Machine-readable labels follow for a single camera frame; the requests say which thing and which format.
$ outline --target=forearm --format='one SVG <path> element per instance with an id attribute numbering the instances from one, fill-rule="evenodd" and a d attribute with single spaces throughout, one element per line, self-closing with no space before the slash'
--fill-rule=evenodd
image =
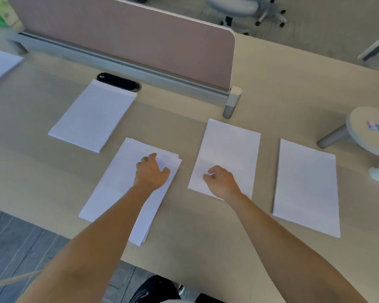
<path id="1" fill-rule="evenodd" d="M 366 302 L 323 257 L 245 195 L 227 200 L 287 303 Z"/>
<path id="2" fill-rule="evenodd" d="M 132 187 L 118 202 L 72 239 L 45 267 L 26 290 L 36 301 L 49 302 L 51 292 L 66 302 L 78 294 L 100 300 L 131 234 L 140 210 L 152 193 L 143 186 Z"/>

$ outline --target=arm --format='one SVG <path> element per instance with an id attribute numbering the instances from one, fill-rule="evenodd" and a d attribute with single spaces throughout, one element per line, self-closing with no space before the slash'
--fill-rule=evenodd
<path id="1" fill-rule="evenodd" d="M 72 239 L 17 302 L 100 302 L 143 204 L 168 179 L 156 154 L 136 164 L 133 187 Z"/>
<path id="2" fill-rule="evenodd" d="M 236 212 L 287 303 L 367 303 L 328 261 L 242 194 L 230 172 L 219 166 L 208 172 L 208 187 Z"/>

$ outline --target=brown partition panel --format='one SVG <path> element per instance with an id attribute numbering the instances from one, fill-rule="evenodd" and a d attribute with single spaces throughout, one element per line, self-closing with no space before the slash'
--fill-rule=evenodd
<path id="1" fill-rule="evenodd" d="M 9 0 L 28 31 L 230 89 L 230 29 L 122 0 Z"/>

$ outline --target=left arm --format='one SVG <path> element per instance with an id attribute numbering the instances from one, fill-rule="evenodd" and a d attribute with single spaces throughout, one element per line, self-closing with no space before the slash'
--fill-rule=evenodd
<path id="1" fill-rule="evenodd" d="M 142 158 L 132 188 L 72 239 L 17 302 L 100 302 L 143 204 L 168 179 L 156 154 Z"/>

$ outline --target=desk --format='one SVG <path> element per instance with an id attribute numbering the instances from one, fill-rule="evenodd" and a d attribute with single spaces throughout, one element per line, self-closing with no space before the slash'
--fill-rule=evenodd
<path id="1" fill-rule="evenodd" d="M 236 34 L 232 119 L 221 107 L 143 85 L 101 154 L 48 131 L 99 71 L 38 53 L 0 82 L 0 210 L 73 238 L 78 218 L 125 137 L 179 154 L 146 242 L 122 259 L 227 303 L 283 302 L 240 222 L 219 199 L 187 189 L 208 118 L 260 132 L 253 201 L 272 211 L 279 138 L 316 148 L 357 106 L 379 108 L 379 72 Z M 341 239 L 280 220 L 371 303 L 379 303 L 379 157 L 339 142 Z"/>

